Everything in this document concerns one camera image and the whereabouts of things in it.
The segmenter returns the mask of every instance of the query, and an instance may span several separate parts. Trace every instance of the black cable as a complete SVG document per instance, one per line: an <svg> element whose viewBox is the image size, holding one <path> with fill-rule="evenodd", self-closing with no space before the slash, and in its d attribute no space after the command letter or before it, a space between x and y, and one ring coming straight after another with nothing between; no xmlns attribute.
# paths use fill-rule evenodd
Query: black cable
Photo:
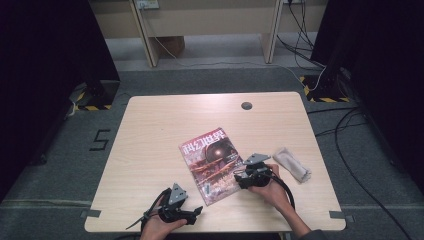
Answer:
<svg viewBox="0 0 424 240"><path fill-rule="evenodd" d="M285 43L283 40L281 40L280 36L278 36L278 35L277 35L277 38L278 38L278 40L281 42L281 44L283 44L283 46L284 46L287 50L289 50L290 52L292 52L292 53L294 53L294 54L295 54L295 60L296 60L296 63L297 63L297 65L298 65L300 68L303 68L303 69L306 69L306 70L322 71L322 69L324 68L324 66L323 66L322 64L320 64L320 63L318 63L318 62L315 62L315 61L310 60L308 57L306 57L305 55L303 55L302 53L300 53L299 51L297 51L297 50L296 50L293 46L290 46L289 44L287 44L287 43ZM305 68L305 67L300 66L300 65L299 65L299 63L297 62L296 55L297 55L297 56L299 56L299 57L301 57L301 58L303 58L304 60L306 60L306 61L308 61L308 62L310 62L310 63L314 64L315 66L320 67L321 69L311 69L311 68Z"/></svg>
<svg viewBox="0 0 424 240"><path fill-rule="evenodd" d="M141 218L139 218L137 221L135 221L133 224L131 224L131 226L127 227L125 230L134 227L137 223L141 222L141 227L140 227L140 232L143 232L144 226L146 225L147 221L150 219L150 214L152 213L153 209L155 208L156 204L159 202L159 199L166 195L167 193L169 193L171 191L170 188L167 188L166 190L164 190L161 194L159 194L159 196L156 198L156 200L153 202L152 206L149 208L149 210L147 210L146 212L144 212L143 216Z"/></svg>
<svg viewBox="0 0 424 240"><path fill-rule="evenodd" d="M305 30L306 30L306 23L305 23L305 12L306 12L305 9L306 9L306 7L305 7L305 1L302 0L301 2L302 2L302 19L303 19L302 26L300 25L299 21L297 20L297 17L294 14L294 12L293 12L293 10L291 8L291 4L289 4L289 10L290 10L290 13L293 15L294 20L296 21L297 26L300 29L299 38L302 38L302 40L305 43L307 43L309 45L309 47L312 49L313 48L313 44L312 44L311 40L308 37L308 33L305 32Z"/></svg>
<svg viewBox="0 0 424 240"><path fill-rule="evenodd" d="M345 125L344 127L341 128L340 131L343 131L344 129L346 129L348 127L357 127L357 126L362 126L362 125L366 125L366 124L368 124L368 123L364 122L364 123ZM325 130L323 132L315 134L315 137L322 137L324 135L329 135L329 134L332 134L332 133L335 133L335 132L336 132L336 129Z"/></svg>
<svg viewBox="0 0 424 240"><path fill-rule="evenodd" d="M360 125L364 125L364 124L366 124L366 122L365 123L359 123L359 124L351 124L351 125L349 125L349 123L350 123L350 121L352 120L352 118L354 117L354 116L357 116L357 115L360 115L361 113L356 113L356 114L353 114L353 115L351 115L350 117L349 117L349 120L347 120L347 122L346 122L346 124L343 126L343 127L341 127L340 129L340 131L339 132L341 132L341 131L343 131L343 130L345 130L346 128L348 128L348 127L353 127L353 126L360 126ZM321 137L321 136L324 136L324 135L328 135L328 134L331 134L331 133L334 133L334 132L336 132L336 129L334 128L334 129L330 129L330 130L325 130L325 131L323 131L323 132L321 132L321 133L317 133L317 134L315 134L315 137Z"/></svg>
<svg viewBox="0 0 424 240"><path fill-rule="evenodd" d="M334 140L336 143L336 148L337 148L337 152L340 155L340 158L342 159L344 165L346 166L346 169L349 171L350 175L353 177L353 179L358 183L358 185L368 194L368 196L370 196L379 206L381 209L383 209L384 212L386 212L386 214L393 220L394 223L396 223L396 225L400 228L400 230L405 234L405 236L409 239L412 240L412 238L409 236L409 234L406 232L406 230L403 228L403 226L399 223L399 221L390 213L389 210L387 210L387 208L376 198L374 197L374 195L371 194L370 191L368 191L368 189L365 188L365 186L359 181L359 179L356 177L356 175L353 173L352 169L350 168L349 164L346 162L346 159L344 158L341 150L340 150L340 146L339 146L339 141L338 141L338 129L341 125L341 123L344 121L345 118L347 118L347 116L349 114L351 114L353 111L355 111L355 109L352 109L351 111L349 111L348 113L346 113L345 116L343 116L343 118L337 123L336 126L336 131L334 132Z"/></svg>

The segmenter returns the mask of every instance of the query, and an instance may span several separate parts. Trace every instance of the person's arm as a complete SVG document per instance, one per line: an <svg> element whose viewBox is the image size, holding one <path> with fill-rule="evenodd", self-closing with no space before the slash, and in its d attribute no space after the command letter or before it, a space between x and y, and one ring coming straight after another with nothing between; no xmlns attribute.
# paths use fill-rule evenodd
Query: person's arm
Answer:
<svg viewBox="0 0 424 240"><path fill-rule="evenodd" d="M268 166L276 176L280 177L278 165L269 164ZM265 187L249 187L249 191L261 195L267 203L274 206L286 219L297 238L301 239L304 237L305 239L315 239L314 237L308 237L312 235L315 236L317 232L319 235L324 236L321 231L311 231L291 206L284 188L274 180L271 179L270 183Z"/></svg>
<svg viewBox="0 0 424 240"><path fill-rule="evenodd" d="M157 202L156 207L159 206L161 199ZM143 228L143 232L141 232L140 240L163 240L173 230L187 224L186 219L166 223L157 215L157 211L152 212L150 216L150 219Z"/></svg>

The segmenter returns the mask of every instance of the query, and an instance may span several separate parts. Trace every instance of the metal bracket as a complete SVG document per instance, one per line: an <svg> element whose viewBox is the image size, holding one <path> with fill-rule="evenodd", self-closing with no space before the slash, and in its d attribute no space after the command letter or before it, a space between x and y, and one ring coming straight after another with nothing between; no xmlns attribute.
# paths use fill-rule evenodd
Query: metal bracket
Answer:
<svg viewBox="0 0 424 240"><path fill-rule="evenodd" d="M186 191L184 191L177 183L174 183L168 204L172 205L177 202L184 201L186 198L188 198Z"/></svg>
<svg viewBox="0 0 424 240"><path fill-rule="evenodd" d="M263 162L267 159L270 159L271 156L265 154L254 153L247 160L243 162L244 165L253 165L256 163Z"/></svg>

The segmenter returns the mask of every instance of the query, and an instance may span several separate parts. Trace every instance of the table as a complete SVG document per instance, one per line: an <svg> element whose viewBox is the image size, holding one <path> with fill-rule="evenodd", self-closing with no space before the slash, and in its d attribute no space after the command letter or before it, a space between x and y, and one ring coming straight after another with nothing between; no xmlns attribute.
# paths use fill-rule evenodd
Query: table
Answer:
<svg viewBox="0 0 424 240"><path fill-rule="evenodd" d="M244 110L243 102L250 102L252 109ZM85 229L124 232L176 182L189 195L183 210L204 208L195 225L175 232L290 231L274 208L247 190L206 207L178 145L218 127L244 159L254 152L271 155L287 147L312 170L312 178L299 184L280 168L298 214L312 229L345 228L344 219L330 218L329 211L341 209L300 95L267 92L131 98L91 206L101 211L100 216L87 217ZM139 229L138 225L128 231Z"/></svg>

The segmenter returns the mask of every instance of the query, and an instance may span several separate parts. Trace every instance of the magazine cover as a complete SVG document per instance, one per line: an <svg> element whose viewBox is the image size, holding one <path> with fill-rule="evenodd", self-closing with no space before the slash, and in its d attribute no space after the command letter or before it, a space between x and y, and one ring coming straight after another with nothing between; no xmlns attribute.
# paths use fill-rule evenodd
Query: magazine cover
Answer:
<svg viewBox="0 0 424 240"><path fill-rule="evenodd" d="M240 190L233 172L244 168L243 160L222 128L179 146L206 206Z"/></svg>

